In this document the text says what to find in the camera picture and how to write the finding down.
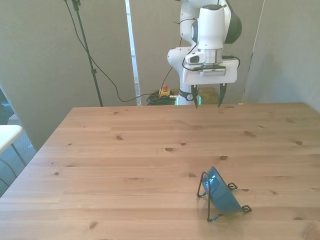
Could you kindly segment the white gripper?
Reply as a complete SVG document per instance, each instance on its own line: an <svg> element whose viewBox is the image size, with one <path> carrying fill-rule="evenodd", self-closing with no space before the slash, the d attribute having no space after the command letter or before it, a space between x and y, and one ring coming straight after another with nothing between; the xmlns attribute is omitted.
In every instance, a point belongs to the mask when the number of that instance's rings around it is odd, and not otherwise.
<svg viewBox="0 0 320 240"><path fill-rule="evenodd" d="M220 91L218 96L217 106L220 107L227 91L227 84L235 83L238 78L238 60L227 59L224 60L220 66L223 69L210 69L204 71L190 71L185 68L182 70L181 82L185 85L191 86L191 93L195 107L198 108L199 90L197 85L212 85L220 84Z"/></svg>

